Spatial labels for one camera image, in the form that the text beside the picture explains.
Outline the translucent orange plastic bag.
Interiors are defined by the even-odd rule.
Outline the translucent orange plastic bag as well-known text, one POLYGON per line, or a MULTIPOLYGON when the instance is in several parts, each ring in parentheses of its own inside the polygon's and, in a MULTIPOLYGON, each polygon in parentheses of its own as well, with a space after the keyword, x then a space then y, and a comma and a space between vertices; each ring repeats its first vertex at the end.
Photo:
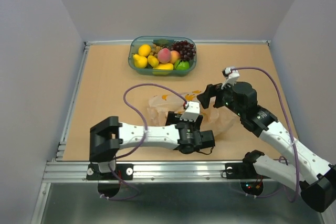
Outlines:
MULTIPOLYGON (((214 108, 214 101, 215 99, 211 98, 209 108, 200 108, 200 115, 203 116, 201 131, 211 130, 214 136, 218 136, 230 129, 239 119, 225 107, 214 108)), ((174 94, 155 95, 149 99, 148 114, 152 125, 163 126, 169 111, 182 114, 183 100, 174 94)))

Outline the purple grape bunch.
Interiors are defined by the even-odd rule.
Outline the purple grape bunch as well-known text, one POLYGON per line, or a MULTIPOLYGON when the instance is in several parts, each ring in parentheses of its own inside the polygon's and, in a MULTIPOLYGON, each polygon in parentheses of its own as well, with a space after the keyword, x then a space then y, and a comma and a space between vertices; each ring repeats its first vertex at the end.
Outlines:
POLYGON ((177 51, 183 61, 193 60, 196 56, 196 46, 187 40, 175 41, 170 49, 177 51))

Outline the pink peach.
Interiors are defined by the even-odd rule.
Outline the pink peach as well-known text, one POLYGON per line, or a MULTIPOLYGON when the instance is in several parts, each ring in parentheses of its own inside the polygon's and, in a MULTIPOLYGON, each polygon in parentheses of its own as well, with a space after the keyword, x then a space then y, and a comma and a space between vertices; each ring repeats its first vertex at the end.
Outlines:
POLYGON ((175 64, 179 59, 180 59, 180 53, 176 50, 172 50, 169 63, 175 64))
POLYGON ((157 53, 157 59, 160 63, 169 63, 171 60, 171 51, 167 48, 161 49, 157 53))

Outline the wrinkled yellow fruit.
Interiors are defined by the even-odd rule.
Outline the wrinkled yellow fruit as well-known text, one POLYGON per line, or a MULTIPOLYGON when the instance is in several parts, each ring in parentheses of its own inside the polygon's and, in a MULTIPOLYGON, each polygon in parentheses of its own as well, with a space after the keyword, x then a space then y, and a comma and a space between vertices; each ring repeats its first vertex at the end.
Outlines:
POLYGON ((157 57, 155 57, 154 55, 149 55, 149 56, 147 57, 147 59, 148 59, 148 64, 149 64, 152 68, 156 68, 156 67, 160 64, 159 60, 158 60, 157 57))

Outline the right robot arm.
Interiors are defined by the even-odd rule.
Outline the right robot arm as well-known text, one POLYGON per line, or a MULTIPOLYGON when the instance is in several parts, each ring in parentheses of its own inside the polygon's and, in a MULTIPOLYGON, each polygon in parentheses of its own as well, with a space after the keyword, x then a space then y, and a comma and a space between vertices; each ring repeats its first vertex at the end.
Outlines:
POLYGON ((319 157, 296 138, 291 138, 277 117, 258 105, 257 92, 251 84, 209 84, 197 96, 205 109, 209 107, 211 98, 215 98, 215 108, 225 106, 237 114, 245 129, 268 143, 294 165, 289 167, 272 163, 269 158, 260 156, 242 163, 244 175, 264 175, 291 189, 299 186, 303 201, 317 212, 324 212, 335 201, 335 165, 319 157))

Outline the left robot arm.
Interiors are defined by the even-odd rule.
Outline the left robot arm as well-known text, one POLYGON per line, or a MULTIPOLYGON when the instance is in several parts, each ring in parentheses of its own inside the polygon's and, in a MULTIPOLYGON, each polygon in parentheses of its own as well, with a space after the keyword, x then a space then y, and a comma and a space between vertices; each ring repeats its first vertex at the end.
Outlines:
POLYGON ((161 147, 183 154, 213 149, 213 131, 201 131, 202 120, 200 114, 170 111, 164 126, 139 126, 119 122, 117 116, 110 116, 90 129, 87 174, 113 178, 117 172, 117 152, 126 148, 161 147))

